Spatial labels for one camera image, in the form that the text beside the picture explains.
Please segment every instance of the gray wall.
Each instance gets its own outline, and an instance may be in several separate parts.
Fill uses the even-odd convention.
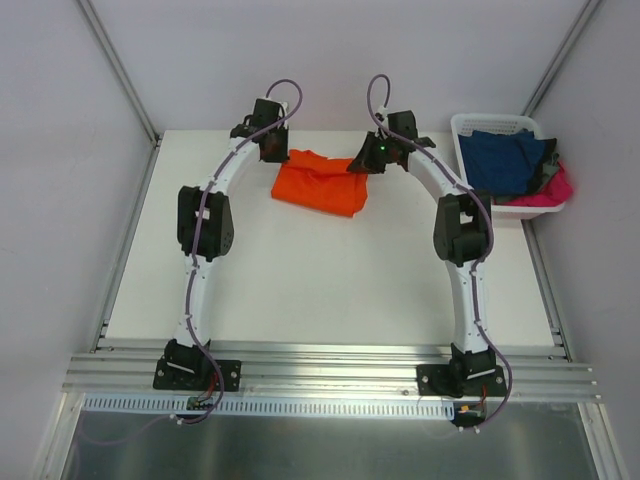
[[[592,362],[640,478],[640,2],[610,0],[536,115],[576,195],[536,221],[579,360]]]
[[[0,7],[0,477],[87,347],[150,144],[74,2]]]
[[[371,77],[419,127],[519,112],[584,0],[95,0],[161,130],[228,129],[283,76],[295,128],[365,130]],[[277,92],[295,100],[291,89]]]

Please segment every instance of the orange shirt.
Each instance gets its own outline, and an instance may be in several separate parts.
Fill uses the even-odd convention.
[[[271,196],[335,215],[353,217],[367,201],[367,175],[347,172],[351,158],[322,157],[310,150],[291,150],[282,164]]]

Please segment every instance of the white tabletop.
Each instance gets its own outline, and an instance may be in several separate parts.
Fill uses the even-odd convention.
[[[451,134],[431,134],[453,164]],[[363,132],[290,134],[290,148],[354,156]],[[107,338],[169,339],[184,303],[177,195],[222,160],[227,131],[168,131],[153,172]],[[352,219],[271,198],[279,166],[251,166],[231,198],[236,231],[215,291],[216,340],[446,345],[453,306],[432,242],[436,204],[392,165],[369,176]],[[489,330],[499,345],[552,346],[519,221],[497,221],[487,260]]]

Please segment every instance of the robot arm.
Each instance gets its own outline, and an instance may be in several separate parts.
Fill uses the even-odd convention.
[[[496,354],[486,341],[484,263],[478,262],[489,248],[489,225],[476,199],[490,215],[490,196],[474,191],[446,164],[436,161],[436,156],[429,153],[435,144],[429,138],[418,138],[411,111],[385,115],[382,109],[376,119],[385,129],[367,134],[349,170],[384,173],[387,164],[397,163],[420,181],[438,203],[433,241],[451,281],[455,333],[449,368],[440,370],[436,378],[430,376],[429,383],[436,393],[461,397],[474,379],[496,372]],[[398,136],[422,147],[429,156]]]
[[[223,158],[226,158],[230,152],[236,150],[241,141],[242,137],[231,138],[229,140],[229,148]],[[202,345],[206,345],[211,338],[210,313],[213,306],[214,285],[216,283],[217,273],[220,270],[223,255],[226,255],[231,248],[234,237],[229,198],[235,191],[236,185],[244,175],[247,167],[252,163],[258,162],[258,160],[260,160],[260,148],[258,144],[250,142],[241,147],[237,150],[234,161],[230,162],[222,171],[215,182],[215,186],[209,193],[208,201],[205,204],[200,242],[203,244],[203,247],[205,247],[207,243],[207,237],[204,237],[205,235],[210,235],[211,238],[217,236],[218,238],[216,242],[209,242],[212,244],[210,250],[202,252],[202,255],[197,255],[197,279],[193,282],[189,281],[194,268],[191,256],[193,252],[189,250],[193,244],[193,235],[185,234],[186,229],[184,227],[182,228],[182,235],[179,233],[179,240],[181,240],[183,251],[186,255],[184,258],[185,282],[182,298],[187,298],[187,290],[191,289],[190,295],[188,296],[191,300],[191,323],[194,333]],[[181,189],[178,195],[179,212],[183,212],[185,215],[189,212],[193,214],[197,212],[202,199],[202,193],[213,178],[213,175],[214,173],[212,172],[199,187],[183,187]],[[214,219],[220,219],[220,225],[214,223]],[[189,219],[187,218],[183,221],[183,225],[188,222]],[[220,229],[220,233],[216,235],[215,230],[217,230],[217,228]],[[186,314],[180,318],[173,338],[176,339],[178,344],[191,347],[194,345],[194,342],[189,332],[186,318]]]
[[[457,175],[449,168],[448,165],[443,164],[444,168],[449,170],[449,174],[453,178],[458,178]],[[439,202],[439,199],[445,198],[447,195],[451,197],[457,197],[459,190],[457,190],[451,182],[442,174],[440,169],[420,152],[413,152],[409,155],[408,159],[408,172],[413,175],[422,185],[427,189],[429,194],[434,200]],[[462,180],[458,180],[462,186],[464,183]],[[449,216],[455,220],[454,216],[460,215],[456,211],[456,203],[453,201],[444,202],[448,208],[454,210],[453,214]],[[439,240],[442,242],[444,239],[439,236]],[[443,251],[443,255],[449,256],[447,251]],[[471,288],[471,266],[474,260],[463,261],[462,265],[456,265],[447,258],[445,260],[447,271],[449,273],[449,279],[451,280],[451,291],[453,294],[453,310],[455,316],[455,330],[453,344],[461,352],[478,353],[487,350],[487,343],[480,335],[475,325],[475,313],[473,310],[473,292]],[[485,315],[485,299],[484,299],[484,264],[481,263],[476,267],[476,283],[478,286],[478,307],[480,310],[480,318],[482,319],[482,328],[487,331],[487,321]]]
[[[259,160],[283,163],[288,158],[289,130],[283,121],[287,109],[285,102],[257,99],[253,113],[231,130],[222,163],[200,185],[182,187],[178,194],[177,233],[185,255],[185,304],[173,339],[158,362],[156,389],[206,390],[211,381],[213,365],[203,349],[211,339],[217,273],[234,238],[229,199],[249,165]],[[227,390],[238,385],[237,376],[232,378],[235,381],[225,380]]]

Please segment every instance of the white plastic basket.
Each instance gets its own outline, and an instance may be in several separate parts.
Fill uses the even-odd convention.
[[[464,170],[464,161],[462,160],[458,135],[469,137],[474,130],[511,135],[519,132],[523,128],[532,131],[535,138],[544,138],[538,124],[529,117],[521,117],[519,115],[490,115],[484,113],[459,113],[458,115],[454,115],[451,118],[451,132],[453,133],[453,144],[456,149],[458,171],[460,172],[462,180],[468,182],[467,173]],[[492,205],[491,214],[495,218],[529,220],[543,213],[559,212],[563,208],[564,203],[556,207],[510,207],[508,205]]]

